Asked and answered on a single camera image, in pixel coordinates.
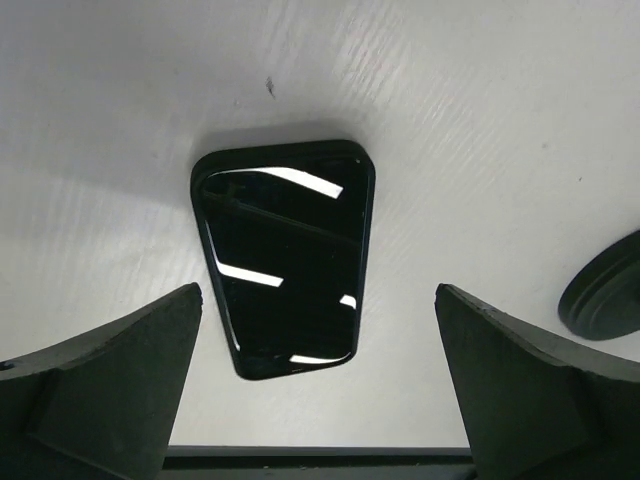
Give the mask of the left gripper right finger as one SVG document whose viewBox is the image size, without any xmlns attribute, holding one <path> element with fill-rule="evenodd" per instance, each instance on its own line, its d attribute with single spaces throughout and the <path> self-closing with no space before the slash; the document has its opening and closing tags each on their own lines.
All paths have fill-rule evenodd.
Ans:
<svg viewBox="0 0 640 480">
<path fill-rule="evenodd" d="M 636 479 L 639 365 L 450 284 L 435 311 L 481 479 Z"/>
</svg>

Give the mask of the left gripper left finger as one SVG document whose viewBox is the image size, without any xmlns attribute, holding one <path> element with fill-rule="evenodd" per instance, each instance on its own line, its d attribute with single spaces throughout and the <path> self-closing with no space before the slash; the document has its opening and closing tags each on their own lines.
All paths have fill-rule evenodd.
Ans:
<svg viewBox="0 0 640 480">
<path fill-rule="evenodd" d="M 1 363 L 4 479 L 154 479 L 202 316 L 198 284 Z"/>
</svg>

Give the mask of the black round base phone stand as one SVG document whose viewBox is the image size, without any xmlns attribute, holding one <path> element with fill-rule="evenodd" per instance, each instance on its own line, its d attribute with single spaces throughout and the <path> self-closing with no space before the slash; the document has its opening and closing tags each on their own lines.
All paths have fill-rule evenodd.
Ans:
<svg viewBox="0 0 640 480">
<path fill-rule="evenodd" d="M 569 283 L 559 304 L 561 322 L 575 335 L 604 341 L 639 330 L 639 233 L 612 244 Z"/>
</svg>

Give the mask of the black phone dark case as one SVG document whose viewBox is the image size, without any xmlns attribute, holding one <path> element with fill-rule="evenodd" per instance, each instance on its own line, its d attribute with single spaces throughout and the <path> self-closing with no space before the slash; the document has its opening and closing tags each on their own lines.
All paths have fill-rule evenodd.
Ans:
<svg viewBox="0 0 640 480">
<path fill-rule="evenodd" d="M 194 216 L 241 378 L 355 356 L 375 178 L 349 140 L 219 150 L 195 163 Z"/>
</svg>

